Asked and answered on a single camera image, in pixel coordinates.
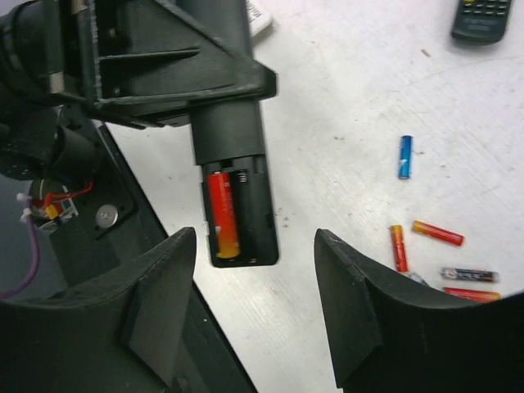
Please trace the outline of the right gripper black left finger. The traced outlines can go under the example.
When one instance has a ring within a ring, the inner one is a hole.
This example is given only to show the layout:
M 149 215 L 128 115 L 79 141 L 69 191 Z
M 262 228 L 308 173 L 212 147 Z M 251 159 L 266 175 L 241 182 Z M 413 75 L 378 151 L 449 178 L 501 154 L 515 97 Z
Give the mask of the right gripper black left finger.
M 196 251 L 195 231 L 183 228 L 57 296 L 2 302 L 2 391 L 166 391 Z

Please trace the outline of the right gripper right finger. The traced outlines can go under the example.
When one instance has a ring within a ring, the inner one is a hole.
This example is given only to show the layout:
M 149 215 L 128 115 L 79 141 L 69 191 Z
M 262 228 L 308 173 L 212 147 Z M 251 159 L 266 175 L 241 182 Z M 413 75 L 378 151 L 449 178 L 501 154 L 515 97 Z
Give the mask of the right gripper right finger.
M 520 392 L 523 296 L 476 303 L 415 282 L 327 229 L 314 264 L 345 392 Z

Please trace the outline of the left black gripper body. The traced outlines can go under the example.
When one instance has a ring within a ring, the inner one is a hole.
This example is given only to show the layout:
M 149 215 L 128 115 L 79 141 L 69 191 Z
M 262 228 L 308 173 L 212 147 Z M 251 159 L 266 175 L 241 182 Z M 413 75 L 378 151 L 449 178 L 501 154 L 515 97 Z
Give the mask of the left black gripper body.
M 177 124 L 194 107 L 277 92 L 276 74 L 169 1 L 47 1 L 49 92 L 93 118 Z

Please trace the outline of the red orange battery top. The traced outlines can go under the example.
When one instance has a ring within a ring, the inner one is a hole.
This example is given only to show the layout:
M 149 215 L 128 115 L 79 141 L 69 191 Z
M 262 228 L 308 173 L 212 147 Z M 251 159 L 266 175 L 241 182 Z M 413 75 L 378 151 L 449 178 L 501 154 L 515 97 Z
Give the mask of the red orange battery top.
M 208 186 L 218 246 L 217 256 L 220 259 L 234 259 L 240 255 L 240 246 L 229 173 L 210 174 Z

